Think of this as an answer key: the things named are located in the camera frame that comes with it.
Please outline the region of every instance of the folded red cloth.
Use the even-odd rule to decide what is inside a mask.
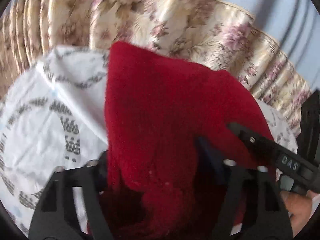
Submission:
[[[226,127],[238,122],[272,139],[250,92],[224,70],[117,42],[109,55],[105,118],[109,190],[101,205],[108,205],[109,224],[122,236],[212,229],[225,188],[197,171],[196,136],[238,165],[267,165]]]

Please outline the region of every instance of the silver bolt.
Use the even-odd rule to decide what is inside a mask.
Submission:
[[[224,160],[223,163],[227,166],[236,166],[237,163],[234,160]]]
[[[64,171],[66,168],[64,166],[57,166],[54,168],[53,172],[62,172]]]
[[[257,169],[260,172],[268,172],[268,168],[266,166],[258,166]]]
[[[98,163],[99,163],[98,160],[91,160],[91,161],[88,161],[88,162],[85,164],[85,166],[87,166],[87,167],[93,167],[93,166],[97,166]]]

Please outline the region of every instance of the white printed cloth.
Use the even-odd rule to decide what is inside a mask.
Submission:
[[[16,80],[0,105],[0,200],[26,235],[52,170],[81,167],[108,148],[107,60],[104,51],[56,47]],[[257,102],[274,140],[297,152],[279,112]],[[75,189],[74,195],[85,232],[82,193]]]

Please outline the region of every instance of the skin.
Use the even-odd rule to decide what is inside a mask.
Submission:
[[[312,197],[314,192],[308,192],[307,196],[282,191],[280,193],[287,210],[292,213],[290,217],[293,236],[295,237],[307,224],[311,215]]]

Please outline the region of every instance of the floral curtain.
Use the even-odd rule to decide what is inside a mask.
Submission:
[[[2,97],[36,58],[58,44],[108,49],[117,40],[226,69],[299,133],[310,95],[279,42],[254,15],[221,0],[12,0],[1,17]]]

